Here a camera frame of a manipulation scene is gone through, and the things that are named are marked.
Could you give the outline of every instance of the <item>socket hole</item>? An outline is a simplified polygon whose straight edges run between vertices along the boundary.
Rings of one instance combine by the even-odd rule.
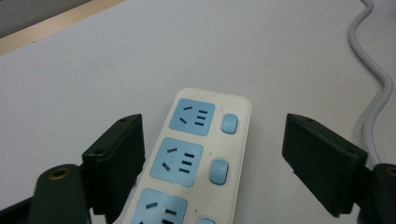
[[[154,207],[158,207],[158,203],[149,203],[149,204],[146,204],[146,209],[150,209],[150,208],[154,208]]]
[[[395,167],[388,167],[388,172],[396,177],[396,168]]]
[[[163,219],[163,224],[174,224],[174,222],[168,221],[166,219]]]
[[[189,173],[190,173],[190,171],[189,171],[189,170],[182,169],[182,168],[178,169],[178,171],[179,171],[179,172],[186,173],[186,174],[189,174]]]
[[[185,157],[194,158],[194,155],[192,155],[192,154],[190,154],[190,153],[187,153],[187,152],[184,153],[184,156],[185,156]]]
[[[184,120],[183,118],[180,118],[180,121],[181,121],[181,122],[183,122],[184,124],[186,124],[186,123],[187,123],[187,121],[186,121],[186,120]]]
[[[182,161],[181,163],[183,163],[183,164],[185,164],[185,165],[189,165],[189,166],[192,165],[192,162],[190,162],[190,161]]]
[[[65,178],[70,172],[71,172],[70,169],[61,168],[61,169],[58,169],[58,170],[52,172],[49,175],[49,179],[50,180],[62,179],[62,178]]]
[[[172,210],[169,210],[169,209],[166,209],[166,210],[165,210],[165,213],[166,213],[166,214],[170,214],[170,215],[172,215],[172,216],[176,216],[176,215],[177,215],[177,212],[172,211]]]
[[[167,150],[168,153],[176,152],[176,151],[177,151],[177,148],[172,148],[172,149],[168,149],[168,150]]]
[[[165,162],[163,162],[163,168],[165,168],[166,171],[170,171],[171,170],[171,168],[168,165],[166,165]]]

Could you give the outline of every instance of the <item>power strip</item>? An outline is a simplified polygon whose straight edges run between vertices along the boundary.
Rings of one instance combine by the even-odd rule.
[[[233,223],[250,102],[177,94],[123,224]]]

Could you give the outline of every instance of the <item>electrical outlet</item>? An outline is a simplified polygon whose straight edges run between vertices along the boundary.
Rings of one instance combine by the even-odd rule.
[[[154,189],[144,189],[130,224],[181,224],[186,210],[185,199]]]
[[[209,132],[215,107],[215,105],[206,102],[180,99],[169,128],[184,133],[206,136]]]
[[[194,184],[203,150],[201,145],[166,137],[161,143],[150,175],[190,188]]]

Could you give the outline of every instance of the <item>screw hole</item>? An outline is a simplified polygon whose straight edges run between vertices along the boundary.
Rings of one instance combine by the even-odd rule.
[[[388,172],[390,175],[393,175],[396,177],[396,167],[388,167]]]
[[[67,168],[60,168],[49,175],[50,180],[58,180],[65,178],[70,173],[70,169]]]

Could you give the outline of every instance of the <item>power switch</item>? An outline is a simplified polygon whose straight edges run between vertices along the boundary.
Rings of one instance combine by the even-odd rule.
[[[227,178],[228,162],[222,159],[213,161],[212,169],[210,170],[210,182],[215,185],[223,185]]]
[[[210,219],[201,218],[201,219],[199,219],[198,224],[216,224],[216,223]]]
[[[234,134],[236,126],[238,125],[238,117],[234,114],[226,114],[221,125],[221,130],[224,133]]]

